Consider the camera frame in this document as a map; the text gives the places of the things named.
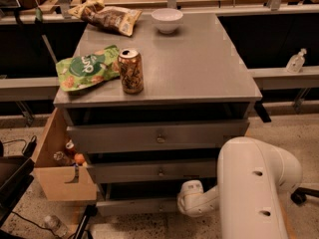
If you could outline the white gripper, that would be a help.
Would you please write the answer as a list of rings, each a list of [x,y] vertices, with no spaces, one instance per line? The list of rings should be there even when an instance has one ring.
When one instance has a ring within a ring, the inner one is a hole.
[[[181,214],[189,217],[202,216],[199,208],[199,198],[203,195],[202,184],[199,180],[185,182],[177,195],[177,208]]]

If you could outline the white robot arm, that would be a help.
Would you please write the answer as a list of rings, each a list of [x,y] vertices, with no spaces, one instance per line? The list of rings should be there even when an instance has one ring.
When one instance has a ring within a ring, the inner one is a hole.
[[[289,151],[251,137],[236,137],[221,148],[217,185],[204,191],[198,180],[185,182],[178,210],[199,217],[217,209],[222,239],[289,239],[278,193],[292,193],[302,167]]]

